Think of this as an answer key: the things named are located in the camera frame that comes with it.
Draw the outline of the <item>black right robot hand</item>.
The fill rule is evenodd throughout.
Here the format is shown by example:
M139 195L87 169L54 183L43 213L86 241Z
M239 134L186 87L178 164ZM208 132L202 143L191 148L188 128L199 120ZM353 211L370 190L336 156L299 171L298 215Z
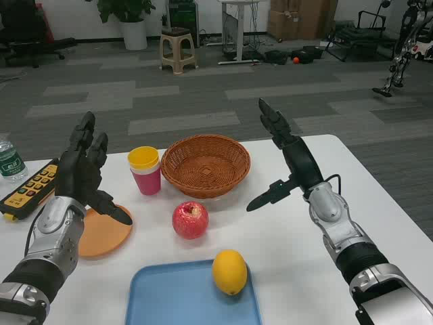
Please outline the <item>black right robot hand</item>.
M261 111L260 121L272 135L272 141L283 153L291 172L287 181L277 180L269 189L252 200L246 207L247 212L257 210L266 204L275 204L288 197L295 188L303 192L324 181L320 168L304 140L292 134L291 127L281 112L276 111L262 98L258 100Z

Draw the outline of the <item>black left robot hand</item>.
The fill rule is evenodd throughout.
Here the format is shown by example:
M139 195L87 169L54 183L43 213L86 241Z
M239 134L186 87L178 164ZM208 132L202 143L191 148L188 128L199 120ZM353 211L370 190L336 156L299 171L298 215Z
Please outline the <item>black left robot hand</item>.
M107 159L108 136L101 133L94 139L94 128L95 115L88 111L74 128L70 145L60 157L55 195L73 198L100 215L132 225L131 217L113 203L113 197L98 189L101 168Z

